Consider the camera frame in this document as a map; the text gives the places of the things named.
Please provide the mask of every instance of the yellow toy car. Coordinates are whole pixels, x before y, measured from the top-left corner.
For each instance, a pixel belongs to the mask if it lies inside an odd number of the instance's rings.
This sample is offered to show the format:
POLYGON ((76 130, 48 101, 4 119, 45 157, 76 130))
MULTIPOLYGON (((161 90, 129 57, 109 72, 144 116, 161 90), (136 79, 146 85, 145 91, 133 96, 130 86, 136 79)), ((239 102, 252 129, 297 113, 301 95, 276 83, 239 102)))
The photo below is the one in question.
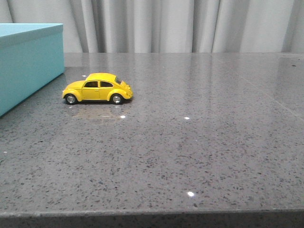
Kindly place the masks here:
POLYGON ((132 96, 131 87, 109 73, 90 74, 86 80, 73 82, 62 91, 62 98, 69 105, 81 101, 111 101, 119 105, 132 96))

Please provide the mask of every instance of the car wheel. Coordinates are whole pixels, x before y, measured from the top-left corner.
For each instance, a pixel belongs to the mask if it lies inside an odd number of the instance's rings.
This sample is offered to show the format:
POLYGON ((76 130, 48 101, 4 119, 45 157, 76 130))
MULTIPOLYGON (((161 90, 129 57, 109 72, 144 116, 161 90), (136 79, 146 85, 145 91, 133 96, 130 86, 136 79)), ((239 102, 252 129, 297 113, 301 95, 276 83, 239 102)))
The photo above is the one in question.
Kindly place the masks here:
POLYGON ((113 94, 110 101, 115 105, 120 105, 124 102, 124 99, 120 94, 113 94))
POLYGON ((77 98, 73 94, 66 95, 66 103, 68 105, 74 105, 77 103, 77 98))

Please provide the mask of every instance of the curtain fold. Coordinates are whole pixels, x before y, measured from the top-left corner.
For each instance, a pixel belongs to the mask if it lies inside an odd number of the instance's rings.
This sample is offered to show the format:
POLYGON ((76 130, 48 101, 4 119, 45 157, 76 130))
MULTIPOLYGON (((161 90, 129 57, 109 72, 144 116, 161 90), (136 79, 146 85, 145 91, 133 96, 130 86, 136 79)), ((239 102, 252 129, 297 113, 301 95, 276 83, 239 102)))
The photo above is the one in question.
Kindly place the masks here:
POLYGON ((0 0, 0 23, 63 23, 65 52, 304 52, 303 0, 0 0))

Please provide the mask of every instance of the speckled stone surface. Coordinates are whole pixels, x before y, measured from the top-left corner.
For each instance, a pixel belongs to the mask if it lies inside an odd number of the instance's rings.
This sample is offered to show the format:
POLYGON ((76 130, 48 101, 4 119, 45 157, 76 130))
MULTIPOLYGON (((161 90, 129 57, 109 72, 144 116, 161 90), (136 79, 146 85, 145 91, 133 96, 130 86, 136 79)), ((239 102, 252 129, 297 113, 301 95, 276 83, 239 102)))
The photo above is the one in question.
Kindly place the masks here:
POLYGON ((304 55, 65 61, 0 118, 0 227, 304 226, 304 55), (65 86, 92 72, 117 74, 133 100, 65 104, 65 86))

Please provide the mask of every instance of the fender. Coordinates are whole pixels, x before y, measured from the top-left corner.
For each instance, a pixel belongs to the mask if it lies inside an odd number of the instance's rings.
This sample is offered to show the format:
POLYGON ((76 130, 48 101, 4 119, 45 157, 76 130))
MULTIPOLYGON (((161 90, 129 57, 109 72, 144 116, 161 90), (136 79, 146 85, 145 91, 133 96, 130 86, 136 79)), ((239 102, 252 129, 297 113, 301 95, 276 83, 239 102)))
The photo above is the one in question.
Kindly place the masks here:
POLYGON ((123 96, 124 99, 130 99, 130 96, 127 95, 127 93, 122 90, 122 89, 113 89, 111 92, 109 92, 108 97, 106 98, 107 101, 110 101, 111 96, 113 94, 120 94, 121 96, 123 96))
POLYGON ((78 101, 83 100, 83 96, 76 89, 67 89, 64 91, 62 98, 65 98, 67 94, 73 94, 78 101))

